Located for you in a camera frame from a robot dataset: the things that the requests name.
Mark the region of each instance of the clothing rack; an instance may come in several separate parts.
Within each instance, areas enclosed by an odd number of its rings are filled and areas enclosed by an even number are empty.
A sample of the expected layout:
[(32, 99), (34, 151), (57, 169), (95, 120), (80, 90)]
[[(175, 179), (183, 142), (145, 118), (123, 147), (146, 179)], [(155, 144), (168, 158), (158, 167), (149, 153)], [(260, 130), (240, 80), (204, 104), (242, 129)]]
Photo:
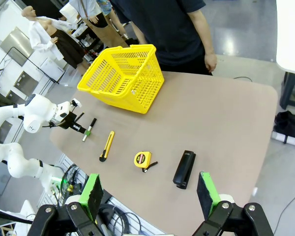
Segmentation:
[(1, 65), (1, 63), (4, 61), (4, 59), (6, 58), (6, 56), (10, 53), (10, 51), (12, 50), (12, 49), (15, 49), (16, 51), (18, 51), (22, 56), (24, 56), (28, 61), (30, 61), (38, 70), (40, 70), (49, 80), (51, 80), (52, 82), (54, 82), (54, 83), (57, 83), (57, 84), (59, 84), (59, 80), (55, 80), (55, 79), (53, 79), (53, 78), (51, 78), (49, 75), (47, 75), (44, 71), (42, 71), (34, 62), (32, 62), (27, 56), (25, 56), (20, 50), (18, 50), (16, 47), (11, 47), (10, 49), (9, 49), (9, 51), (5, 54), (5, 56), (3, 57), (3, 59), (0, 61), (0, 65)]

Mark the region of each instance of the white shirt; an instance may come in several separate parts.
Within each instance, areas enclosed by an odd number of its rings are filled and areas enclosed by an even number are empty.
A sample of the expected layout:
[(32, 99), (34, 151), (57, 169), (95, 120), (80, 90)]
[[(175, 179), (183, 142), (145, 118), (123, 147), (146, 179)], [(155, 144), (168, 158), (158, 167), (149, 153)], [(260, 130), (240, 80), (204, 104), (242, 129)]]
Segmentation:
[[(68, 27), (70, 29), (77, 28), (77, 25), (73, 25), (66, 21), (55, 20), (45, 16), (41, 16), (37, 18), (43, 19), (43, 20), (51, 20), (52, 26), (54, 26), (55, 28), (59, 30), (62, 30), (61, 27)], [(42, 25), (39, 22), (37, 21), (29, 22), (29, 41), (30, 41), (31, 47), (35, 50), (39, 50), (42, 52), (51, 51), (58, 60), (63, 59), (63, 55), (57, 48), (56, 44), (52, 43), (50, 40), (51, 40), (51, 37), (48, 35), (48, 33), (45, 31), (45, 29), (42, 27)]]
[[(97, 4), (96, 0), (82, 0), (82, 1), (85, 7), (85, 11), (88, 14), (88, 17), (97, 16), (98, 14), (102, 13), (100, 6)], [(70, 0), (69, 4), (77, 10), (77, 12), (80, 14), (82, 18), (86, 18), (86, 15), (80, 0)]]

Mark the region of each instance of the beige tabletop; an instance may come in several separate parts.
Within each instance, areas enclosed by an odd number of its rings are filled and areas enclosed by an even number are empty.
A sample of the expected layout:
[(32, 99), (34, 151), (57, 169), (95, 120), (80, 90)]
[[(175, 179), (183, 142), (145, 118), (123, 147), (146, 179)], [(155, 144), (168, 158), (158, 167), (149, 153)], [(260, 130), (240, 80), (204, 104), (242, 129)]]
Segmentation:
[[(108, 106), (86, 92), (79, 120), (97, 122), (83, 143), (74, 130), (55, 128), (52, 142), (87, 174), (139, 216), (178, 236), (190, 236), (203, 221), (196, 188), (201, 170), (210, 172), (219, 193), (239, 206), (248, 203), (272, 131), (277, 93), (269, 86), (204, 75), (164, 72), (165, 83), (147, 114)], [(100, 162), (110, 131), (116, 132), (108, 159)], [(140, 151), (158, 165), (146, 173), (133, 163)], [(186, 190), (173, 184), (185, 150), (196, 153)]]

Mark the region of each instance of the black t-shirt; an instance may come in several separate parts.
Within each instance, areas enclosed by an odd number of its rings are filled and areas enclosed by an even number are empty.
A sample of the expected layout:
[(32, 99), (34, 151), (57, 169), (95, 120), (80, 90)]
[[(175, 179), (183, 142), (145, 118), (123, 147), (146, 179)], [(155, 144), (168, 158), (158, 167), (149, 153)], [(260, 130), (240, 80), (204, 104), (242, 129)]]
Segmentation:
[(121, 23), (132, 21), (156, 47), (161, 64), (178, 65), (204, 55), (201, 39), (187, 15), (203, 0), (110, 0)]

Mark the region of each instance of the human hand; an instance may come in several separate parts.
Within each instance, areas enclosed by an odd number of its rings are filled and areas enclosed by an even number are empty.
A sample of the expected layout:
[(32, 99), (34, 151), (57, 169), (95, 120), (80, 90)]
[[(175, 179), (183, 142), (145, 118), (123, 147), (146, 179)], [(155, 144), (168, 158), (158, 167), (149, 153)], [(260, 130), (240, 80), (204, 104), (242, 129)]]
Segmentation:
[(207, 70), (211, 73), (215, 70), (217, 64), (217, 57), (214, 53), (205, 55), (205, 64)]
[(90, 16), (89, 20), (92, 21), (94, 24), (96, 24), (98, 22), (97, 16)]
[(57, 43), (58, 42), (58, 37), (54, 37), (50, 40), (52, 43)]

